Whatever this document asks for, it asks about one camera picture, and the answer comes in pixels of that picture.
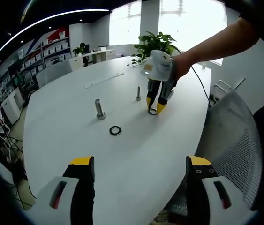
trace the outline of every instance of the storage box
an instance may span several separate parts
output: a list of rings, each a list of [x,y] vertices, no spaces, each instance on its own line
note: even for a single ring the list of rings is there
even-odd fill
[[[62,46],[62,45],[57,45],[57,46],[56,46],[56,52],[57,52],[57,51],[61,51],[61,46]]]
[[[46,67],[50,67],[52,65],[52,63],[50,61],[45,63]]]
[[[65,60],[64,55],[60,55],[60,56],[59,56],[59,61],[63,61],[63,60]]]
[[[24,64],[25,64],[25,67],[28,67],[30,65],[30,61],[28,60]]]
[[[71,54],[70,54],[70,53],[66,53],[66,54],[65,54],[65,58],[66,58],[66,59],[71,58]]]
[[[36,55],[36,61],[41,60],[41,54]]]
[[[30,75],[31,75],[30,72],[27,72],[27,73],[25,74],[25,76],[28,76],[28,77],[29,77]]]
[[[35,62],[36,62],[35,57],[33,57],[33,58],[30,59],[30,63],[31,63],[31,64],[33,64],[33,63],[35,63]]]
[[[43,45],[47,45],[48,44],[48,39],[46,39],[44,42],[43,42]]]
[[[68,48],[68,42],[62,44],[62,49]]]
[[[32,75],[35,75],[37,73],[36,68],[33,68],[30,72]]]
[[[54,54],[55,52],[56,52],[55,47],[49,49],[49,53],[50,53],[50,54]]]
[[[59,37],[60,37],[60,39],[64,39],[65,38],[65,31],[60,32]]]
[[[44,56],[48,56],[48,50],[43,51]]]
[[[43,65],[38,66],[38,71],[40,72],[41,70],[43,70]]]
[[[21,60],[24,57],[23,49],[18,52],[18,58]]]

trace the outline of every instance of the washer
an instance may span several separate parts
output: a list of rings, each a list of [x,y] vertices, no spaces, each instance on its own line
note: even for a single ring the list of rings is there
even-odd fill
[[[151,114],[151,115],[157,115],[157,110],[154,109],[154,108],[150,108],[149,109],[149,114]]]
[[[115,128],[118,129],[118,132],[116,132],[116,133],[113,132],[113,129],[115,129]],[[121,127],[119,127],[119,126],[112,126],[112,127],[110,127],[109,132],[110,132],[110,134],[112,136],[120,135],[121,134]]]

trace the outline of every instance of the human arm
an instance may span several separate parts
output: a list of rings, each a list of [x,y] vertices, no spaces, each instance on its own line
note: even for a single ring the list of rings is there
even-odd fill
[[[195,63],[236,55],[252,47],[258,39],[252,25],[240,17],[211,38],[173,57],[177,65],[176,79],[185,75]]]

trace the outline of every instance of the ceiling light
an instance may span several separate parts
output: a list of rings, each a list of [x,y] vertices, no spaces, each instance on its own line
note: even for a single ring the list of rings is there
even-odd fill
[[[18,32],[17,34],[15,34],[12,38],[10,38],[10,40],[8,40],[1,48],[0,48],[0,52],[1,50],[6,47],[7,44],[9,44],[15,37],[17,37],[18,35],[20,35],[21,33],[25,32],[27,29],[31,28],[32,26],[41,23],[45,20],[49,20],[51,18],[60,16],[60,15],[66,15],[66,14],[70,14],[70,13],[80,13],[80,12],[109,12],[109,9],[80,9],[80,10],[75,10],[75,11],[70,11],[70,12],[65,12],[65,13],[59,13],[56,15],[52,15],[50,17],[44,18],[42,20],[39,20],[33,24],[31,24],[30,26],[27,26],[26,28],[24,28],[23,30],[21,30],[20,32]]]

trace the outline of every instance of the mesh chair back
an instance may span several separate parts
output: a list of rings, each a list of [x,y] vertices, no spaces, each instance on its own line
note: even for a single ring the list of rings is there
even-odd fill
[[[209,109],[197,156],[210,160],[219,176],[227,177],[252,208],[262,173],[262,150],[253,116],[236,92],[230,92]],[[187,215],[183,181],[166,210]]]

